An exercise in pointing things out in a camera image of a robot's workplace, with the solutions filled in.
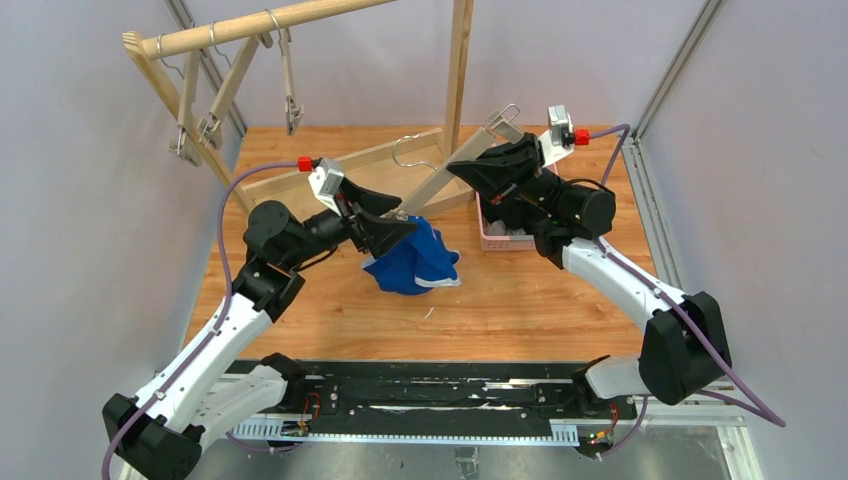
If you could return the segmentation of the grey white underwear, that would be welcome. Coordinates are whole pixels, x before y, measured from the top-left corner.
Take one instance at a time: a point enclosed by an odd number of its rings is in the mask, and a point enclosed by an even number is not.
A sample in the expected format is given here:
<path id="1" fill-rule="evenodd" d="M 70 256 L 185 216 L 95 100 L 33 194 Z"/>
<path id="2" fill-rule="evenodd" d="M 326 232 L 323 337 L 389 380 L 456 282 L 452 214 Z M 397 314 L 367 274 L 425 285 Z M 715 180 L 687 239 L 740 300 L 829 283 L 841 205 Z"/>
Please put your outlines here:
<path id="1" fill-rule="evenodd" d="M 502 220 L 495 221 L 494 223 L 490 223 L 486 227 L 486 235 L 490 237 L 516 237 L 523 236 L 526 234 L 523 228 L 512 229 L 509 228 Z"/>

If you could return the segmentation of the blue underwear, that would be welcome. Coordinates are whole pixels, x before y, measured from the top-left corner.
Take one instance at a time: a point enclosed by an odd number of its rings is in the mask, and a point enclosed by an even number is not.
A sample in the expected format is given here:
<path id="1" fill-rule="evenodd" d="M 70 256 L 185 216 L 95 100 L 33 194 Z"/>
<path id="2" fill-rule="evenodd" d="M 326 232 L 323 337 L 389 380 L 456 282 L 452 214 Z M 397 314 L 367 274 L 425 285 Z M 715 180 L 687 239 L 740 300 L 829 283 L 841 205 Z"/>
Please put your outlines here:
<path id="1" fill-rule="evenodd" d="M 449 249 L 438 229 L 425 218 L 409 216 L 416 230 L 379 258 L 368 256 L 361 264 L 383 292 L 416 296 L 436 288 L 461 285 L 456 268 L 461 255 Z"/>

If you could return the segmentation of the beige hanger with black underwear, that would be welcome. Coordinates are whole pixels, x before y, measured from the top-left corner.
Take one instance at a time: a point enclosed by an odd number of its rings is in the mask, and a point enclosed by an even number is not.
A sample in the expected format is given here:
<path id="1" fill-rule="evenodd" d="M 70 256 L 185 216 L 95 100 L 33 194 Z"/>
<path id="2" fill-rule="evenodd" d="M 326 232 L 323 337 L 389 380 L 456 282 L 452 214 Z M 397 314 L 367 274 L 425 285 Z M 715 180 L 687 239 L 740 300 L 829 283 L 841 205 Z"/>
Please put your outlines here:
<path id="1" fill-rule="evenodd" d="M 277 45 L 280 51 L 282 61 L 283 84 L 285 93 L 284 100 L 286 129 L 287 134 L 289 136 L 294 136 L 303 118 L 304 107 L 298 103 L 296 98 L 290 51 L 290 43 L 292 38 L 289 28 L 281 27 L 276 16 L 271 12 L 270 9 L 266 9 L 266 13 L 270 16 L 271 21 L 274 24 L 275 31 L 278 35 Z"/>

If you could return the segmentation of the black underwear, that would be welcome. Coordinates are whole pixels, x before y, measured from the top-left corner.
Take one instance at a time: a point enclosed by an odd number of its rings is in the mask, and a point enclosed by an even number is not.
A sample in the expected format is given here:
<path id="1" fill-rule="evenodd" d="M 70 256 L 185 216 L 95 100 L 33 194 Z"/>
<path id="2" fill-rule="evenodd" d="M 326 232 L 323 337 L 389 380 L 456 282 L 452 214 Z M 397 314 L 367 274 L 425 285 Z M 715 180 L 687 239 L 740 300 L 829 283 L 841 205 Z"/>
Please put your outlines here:
<path id="1" fill-rule="evenodd" d="M 482 200 L 480 209 L 489 224 L 501 220 L 509 230 L 527 230 L 543 217 L 535 206 L 518 198 L 504 199 L 499 204 Z"/>

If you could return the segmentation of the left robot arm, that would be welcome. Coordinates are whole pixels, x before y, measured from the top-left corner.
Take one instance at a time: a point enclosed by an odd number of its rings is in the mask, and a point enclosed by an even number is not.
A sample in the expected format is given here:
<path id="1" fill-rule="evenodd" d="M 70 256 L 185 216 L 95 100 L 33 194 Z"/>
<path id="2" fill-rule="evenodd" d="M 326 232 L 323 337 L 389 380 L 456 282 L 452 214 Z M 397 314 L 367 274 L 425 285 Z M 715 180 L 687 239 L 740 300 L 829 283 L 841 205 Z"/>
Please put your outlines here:
<path id="1" fill-rule="evenodd" d="M 367 206 L 326 209 L 299 221 L 281 202 L 255 207 L 244 241 L 246 263 L 224 271 L 227 288 L 218 309 L 190 343 L 135 394 L 114 394 L 102 415 L 110 443 L 101 464 L 109 478 L 119 457 L 147 479 L 185 479 L 210 445 L 261 410 L 297 404 L 304 396 L 302 368 L 272 354 L 224 389 L 212 387 L 237 355 L 282 317 L 302 289 L 302 270 L 352 241 L 378 258 L 418 225 L 384 218 Z"/>

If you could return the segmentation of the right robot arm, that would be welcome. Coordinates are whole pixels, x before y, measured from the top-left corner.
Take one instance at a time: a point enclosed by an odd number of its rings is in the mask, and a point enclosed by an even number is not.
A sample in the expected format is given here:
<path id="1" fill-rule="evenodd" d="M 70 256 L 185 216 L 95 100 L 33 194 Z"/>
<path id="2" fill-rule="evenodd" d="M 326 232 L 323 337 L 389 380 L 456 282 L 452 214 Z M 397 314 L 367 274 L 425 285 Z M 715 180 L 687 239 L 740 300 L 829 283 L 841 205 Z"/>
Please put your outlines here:
<path id="1" fill-rule="evenodd" d="M 537 253 L 588 282 L 642 334 L 639 354 L 603 356 L 573 375 L 584 408 L 625 395 L 676 405 L 733 375 L 720 306 L 706 292 L 688 294 L 648 274 L 604 239 L 616 213 L 616 195 L 605 181 L 564 179 L 550 171 L 594 137 L 584 129 L 547 130 L 498 146 L 485 141 L 476 152 L 447 161 L 388 212 L 411 217 L 453 178 L 491 204 L 517 200 L 532 206 L 537 220 L 529 230 Z"/>

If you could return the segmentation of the empty beige hanger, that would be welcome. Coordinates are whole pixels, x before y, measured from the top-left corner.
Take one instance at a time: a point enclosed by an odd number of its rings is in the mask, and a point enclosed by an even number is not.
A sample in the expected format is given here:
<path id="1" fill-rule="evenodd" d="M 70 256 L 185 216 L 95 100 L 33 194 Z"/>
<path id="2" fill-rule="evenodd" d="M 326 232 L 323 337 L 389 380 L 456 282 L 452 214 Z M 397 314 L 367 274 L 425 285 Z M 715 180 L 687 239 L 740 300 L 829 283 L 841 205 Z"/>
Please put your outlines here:
<path id="1" fill-rule="evenodd" d="M 157 53 L 161 55 L 159 61 L 166 69 L 176 71 L 181 78 L 177 113 L 175 116 L 177 138 L 169 141 L 168 151 L 182 161 L 195 167 L 200 167 L 203 160 L 189 140 L 189 130 L 194 122 L 192 107 L 196 100 L 201 53 L 197 50 L 187 52 L 182 68 L 170 65 L 166 62 L 162 54 L 162 38 L 163 34 L 160 34 L 156 41 Z"/>

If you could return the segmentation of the pink plastic basket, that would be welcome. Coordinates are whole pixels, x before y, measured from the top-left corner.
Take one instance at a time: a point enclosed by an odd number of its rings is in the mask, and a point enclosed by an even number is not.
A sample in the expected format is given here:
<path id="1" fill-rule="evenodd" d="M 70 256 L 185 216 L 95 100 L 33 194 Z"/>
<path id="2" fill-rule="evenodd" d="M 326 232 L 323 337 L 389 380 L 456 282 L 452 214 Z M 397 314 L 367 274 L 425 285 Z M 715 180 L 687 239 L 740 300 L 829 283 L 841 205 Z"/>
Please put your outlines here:
<path id="1" fill-rule="evenodd" d="M 491 147 L 477 159 L 482 176 L 475 190 L 486 236 L 528 239 L 550 217 L 539 205 L 542 195 L 533 190 L 550 174 L 542 163 L 541 145 L 533 134 Z"/>

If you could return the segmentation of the wooden clothes rack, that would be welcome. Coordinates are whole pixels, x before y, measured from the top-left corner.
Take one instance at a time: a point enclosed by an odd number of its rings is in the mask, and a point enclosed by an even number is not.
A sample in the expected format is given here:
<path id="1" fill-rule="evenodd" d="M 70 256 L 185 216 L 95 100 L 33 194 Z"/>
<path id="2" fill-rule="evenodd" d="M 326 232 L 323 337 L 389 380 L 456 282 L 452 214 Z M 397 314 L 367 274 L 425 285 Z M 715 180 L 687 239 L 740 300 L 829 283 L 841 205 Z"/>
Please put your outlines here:
<path id="1" fill-rule="evenodd" d="M 259 45 L 270 47 L 271 32 L 279 33 L 278 46 L 281 49 L 283 60 L 284 87 L 286 89 L 286 115 L 287 126 L 292 128 L 293 135 L 299 122 L 299 116 L 293 93 L 291 77 L 291 65 L 288 43 L 290 41 L 289 27 L 306 24 L 354 12 L 392 1 L 306 1 L 294 5 L 266 10 L 265 13 L 254 13 L 222 22 L 223 33 L 215 33 L 215 22 L 201 27 L 191 27 L 178 32 L 163 34 L 156 38 L 143 39 L 141 34 L 135 31 L 125 32 L 122 35 L 123 45 L 128 56 L 133 60 L 139 71 L 147 79 L 148 83 L 158 95 L 164 106 L 169 110 L 177 122 L 177 139 L 169 142 L 168 150 L 183 161 L 195 166 L 206 163 L 218 177 L 222 184 L 234 181 L 234 173 L 223 163 L 218 153 L 221 139 L 218 138 L 220 124 L 225 115 L 232 110 L 235 95 L 240 88 L 246 72 L 255 56 Z M 452 33 L 450 67 L 448 75 L 448 100 L 446 105 L 445 128 L 423 132 L 419 136 L 405 137 L 398 140 L 397 145 L 409 140 L 415 143 L 404 150 L 405 153 L 417 152 L 429 148 L 427 145 L 439 145 L 440 152 L 447 160 L 453 159 L 457 150 L 465 149 L 465 146 L 457 145 L 460 128 L 460 115 L 462 99 L 464 94 L 465 75 L 467 68 L 467 57 L 470 42 L 471 22 L 473 16 L 474 1 L 453 1 Z M 194 115 L 192 105 L 196 97 L 196 84 L 198 69 L 203 65 L 203 59 L 207 57 L 207 50 L 213 49 L 217 52 L 217 46 L 231 41 L 241 40 L 241 46 L 235 60 L 232 62 L 227 75 L 217 87 L 215 100 L 207 116 L 198 120 L 193 125 Z M 184 55 L 184 66 L 182 68 L 169 65 L 165 59 Z M 182 79 L 180 89 L 173 84 L 169 76 L 163 70 L 169 68 L 179 73 Z M 384 144 L 368 150 L 361 150 L 350 155 L 335 159 L 335 163 L 343 165 L 347 162 L 348 168 L 359 168 L 373 163 L 387 161 L 389 156 L 392 161 L 396 160 L 395 146 Z M 319 170 L 319 173 L 310 173 L 309 182 L 316 198 L 323 201 L 323 190 L 319 187 L 331 186 L 330 179 L 341 178 L 341 166 L 318 167 L 326 163 L 324 160 L 313 160 L 304 162 L 298 160 L 295 167 L 311 168 Z M 281 194 L 290 187 L 291 179 L 298 174 L 283 174 L 272 177 L 269 180 L 254 182 L 246 187 L 235 187 L 236 203 L 244 211 L 247 207 L 253 207 L 258 200 L 270 198 L 274 194 Z M 411 194 L 411 206 L 401 207 L 402 213 L 437 212 L 452 208 L 457 202 L 466 201 L 468 195 L 463 190 L 452 193 L 444 198 L 437 198 L 439 192 L 451 180 L 436 183 L 428 177 L 424 187 L 416 187 Z"/>

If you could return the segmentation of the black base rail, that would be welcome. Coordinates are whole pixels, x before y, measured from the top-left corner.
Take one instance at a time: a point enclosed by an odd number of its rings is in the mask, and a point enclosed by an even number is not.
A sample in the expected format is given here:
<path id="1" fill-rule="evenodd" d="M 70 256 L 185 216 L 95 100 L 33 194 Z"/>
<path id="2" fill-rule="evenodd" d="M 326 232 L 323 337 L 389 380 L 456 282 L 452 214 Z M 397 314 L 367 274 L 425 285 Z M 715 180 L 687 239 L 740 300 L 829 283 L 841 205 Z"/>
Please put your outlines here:
<path id="1" fill-rule="evenodd" d="M 578 444 L 623 427 L 630 396 L 592 401 L 577 363 L 306 361 L 295 392 L 233 430 L 282 442 Z"/>

